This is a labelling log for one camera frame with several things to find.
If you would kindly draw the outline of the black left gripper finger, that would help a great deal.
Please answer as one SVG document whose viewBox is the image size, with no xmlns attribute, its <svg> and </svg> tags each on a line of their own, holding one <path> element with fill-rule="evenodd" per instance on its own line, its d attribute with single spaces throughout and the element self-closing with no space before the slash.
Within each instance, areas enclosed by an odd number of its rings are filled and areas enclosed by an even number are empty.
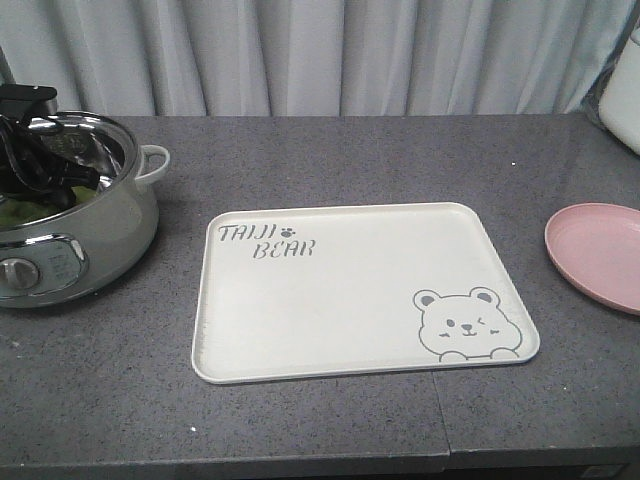
<svg viewBox="0 0 640 480">
<path fill-rule="evenodd" d="M 61 188 L 48 193 L 47 200 L 54 206 L 75 206 L 77 196 L 72 188 Z"/>
<path fill-rule="evenodd" d="M 98 185 L 99 173 L 92 167 L 63 164 L 55 176 L 56 185 Z"/>
</svg>

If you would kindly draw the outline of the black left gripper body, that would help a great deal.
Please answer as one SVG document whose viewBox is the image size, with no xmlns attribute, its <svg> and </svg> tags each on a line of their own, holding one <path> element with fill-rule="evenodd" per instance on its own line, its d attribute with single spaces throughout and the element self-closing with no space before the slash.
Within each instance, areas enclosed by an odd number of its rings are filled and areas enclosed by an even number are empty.
<svg viewBox="0 0 640 480">
<path fill-rule="evenodd" d="M 17 120 L 1 116 L 1 192 L 35 196 L 62 190 L 63 158 Z"/>
</svg>

